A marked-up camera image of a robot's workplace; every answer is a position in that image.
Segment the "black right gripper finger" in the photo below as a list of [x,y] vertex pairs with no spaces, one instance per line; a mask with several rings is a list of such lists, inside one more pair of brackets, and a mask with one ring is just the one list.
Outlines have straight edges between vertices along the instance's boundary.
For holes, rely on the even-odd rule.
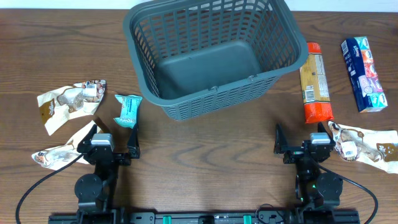
[[332,138],[327,133],[323,123],[318,123],[318,141],[319,144],[329,144],[331,143]]
[[289,145],[285,138],[282,127],[280,124],[276,124],[274,154],[285,154],[288,150],[289,150]]

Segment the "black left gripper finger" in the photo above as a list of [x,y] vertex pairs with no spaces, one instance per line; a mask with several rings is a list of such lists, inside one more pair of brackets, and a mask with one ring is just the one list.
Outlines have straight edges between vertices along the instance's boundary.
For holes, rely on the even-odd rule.
[[97,133],[97,125],[94,124],[89,130],[88,134],[79,142],[78,146],[89,146],[92,137]]
[[141,152],[138,140],[138,124],[135,124],[132,128],[131,135],[127,142],[127,148],[131,158],[140,158]]

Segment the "orange spaghetti pasta package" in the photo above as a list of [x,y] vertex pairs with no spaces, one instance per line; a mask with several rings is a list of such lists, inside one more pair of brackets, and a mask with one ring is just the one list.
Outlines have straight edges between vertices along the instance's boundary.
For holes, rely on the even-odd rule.
[[308,42],[308,58],[300,67],[305,124],[334,119],[320,45]]

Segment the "blue Kleenex tissue pack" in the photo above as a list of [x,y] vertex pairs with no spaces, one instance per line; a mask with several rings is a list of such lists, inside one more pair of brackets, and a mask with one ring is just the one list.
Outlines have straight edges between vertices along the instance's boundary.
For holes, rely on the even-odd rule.
[[368,38],[346,39],[341,44],[341,49],[358,111],[382,111],[388,102],[379,81]]

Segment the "grey plastic laundry basket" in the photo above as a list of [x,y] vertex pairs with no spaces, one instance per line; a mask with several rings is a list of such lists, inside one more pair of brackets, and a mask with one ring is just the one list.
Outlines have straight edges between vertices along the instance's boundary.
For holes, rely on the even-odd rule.
[[123,31],[143,97],[175,120],[259,98],[308,57],[278,0],[149,1]]

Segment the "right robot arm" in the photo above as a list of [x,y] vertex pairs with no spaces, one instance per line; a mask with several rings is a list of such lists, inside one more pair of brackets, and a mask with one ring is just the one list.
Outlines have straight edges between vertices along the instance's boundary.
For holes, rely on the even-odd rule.
[[321,172],[320,163],[330,157],[335,141],[321,123],[318,131],[302,141],[301,146],[290,146],[281,125],[275,127],[274,154],[282,154],[283,163],[296,167],[296,196],[310,208],[332,209],[340,204],[343,181],[335,174]]

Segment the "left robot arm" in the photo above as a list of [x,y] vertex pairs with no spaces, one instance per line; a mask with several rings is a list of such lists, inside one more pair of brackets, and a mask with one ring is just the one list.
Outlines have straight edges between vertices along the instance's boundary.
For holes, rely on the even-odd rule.
[[91,214],[110,210],[119,167],[129,166],[132,159],[140,157],[137,133],[138,125],[135,125],[127,142],[128,152],[125,153],[114,152],[113,136],[110,133],[98,133],[97,125],[93,125],[79,142],[77,152],[95,167],[92,174],[81,176],[75,184],[79,211]]

